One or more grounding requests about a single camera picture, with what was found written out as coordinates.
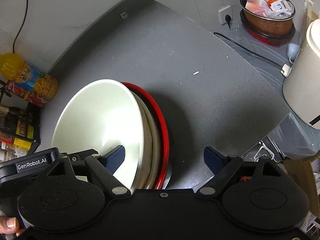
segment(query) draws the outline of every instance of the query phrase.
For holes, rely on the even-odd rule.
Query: black cable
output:
[[[0,94],[0,104],[1,104],[1,101],[2,101],[2,98],[3,98],[3,94],[4,94],[4,90],[1,91],[1,94]]]
[[[232,39],[228,38],[227,36],[225,36],[225,35],[223,35],[223,34],[221,34],[221,33],[213,33],[213,34],[216,35],[216,36],[217,36],[217,35],[222,36],[223,38],[227,39],[228,41],[231,41],[232,43],[238,45],[238,46],[241,47],[242,49],[245,49],[246,51],[248,51],[248,52],[250,52],[250,53],[252,53],[252,54],[254,54],[254,55],[256,55],[256,56],[261,57],[261,58],[263,58],[263,59],[265,59],[265,60],[267,60],[267,61],[269,61],[269,62],[271,62],[271,63],[273,63],[273,64],[275,64],[275,65],[277,65],[279,68],[282,69],[282,66],[281,66],[280,64],[272,61],[271,59],[268,59],[268,58],[266,58],[266,57],[263,57],[263,56],[259,55],[258,53],[255,53],[255,52],[247,49],[246,47],[244,47],[244,46],[240,45],[239,43],[233,41]]]
[[[25,13],[24,13],[23,22],[22,22],[22,24],[21,24],[20,30],[18,31],[17,36],[15,37],[15,39],[14,39],[14,41],[13,41],[13,45],[12,45],[12,52],[13,52],[13,53],[14,53],[14,45],[15,45],[15,43],[16,43],[16,40],[17,40],[17,38],[18,38],[18,36],[19,36],[19,34],[20,34],[20,32],[21,32],[21,29],[22,29],[22,27],[23,27],[23,25],[24,25],[24,22],[26,21],[27,12],[28,12],[28,5],[29,5],[29,0],[26,0],[26,11],[25,11]]]

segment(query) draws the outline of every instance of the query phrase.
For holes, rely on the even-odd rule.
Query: bottle label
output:
[[[13,94],[17,95],[18,97],[23,98],[24,100],[39,106],[39,107],[44,107],[45,104],[47,103],[47,100],[43,99],[40,97],[38,94],[35,94],[33,92],[30,92],[26,90],[25,88],[20,87],[17,85],[15,82],[9,80],[7,84],[5,85],[5,88],[12,92]]]
[[[15,82],[33,93],[45,96],[50,92],[52,78],[25,62]]]

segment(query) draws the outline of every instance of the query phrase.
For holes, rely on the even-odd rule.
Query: cardboard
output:
[[[308,158],[300,160],[285,160],[284,166],[289,176],[304,190],[310,201],[310,212],[320,217],[319,196],[313,175],[312,163],[320,157],[320,151]]]

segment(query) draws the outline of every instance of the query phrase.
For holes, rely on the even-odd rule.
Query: small white cup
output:
[[[295,43],[289,43],[287,47],[287,57],[289,59],[289,62],[293,64],[294,60],[296,59],[296,56],[299,52],[300,45]]]

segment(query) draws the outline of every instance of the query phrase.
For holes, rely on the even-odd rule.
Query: screw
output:
[[[199,191],[203,195],[212,195],[216,192],[216,190],[212,187],[203,187]]]
[[[160,196],[160,197],[169,197],[168,193],[164,193],[164,192],[163,192],[163,193],[160,193],[159,196]]]
[[[114,187],[112,189],[112,193],[115,195],[123,195],[126,194],[128,192],[128,189],[125,187]]]

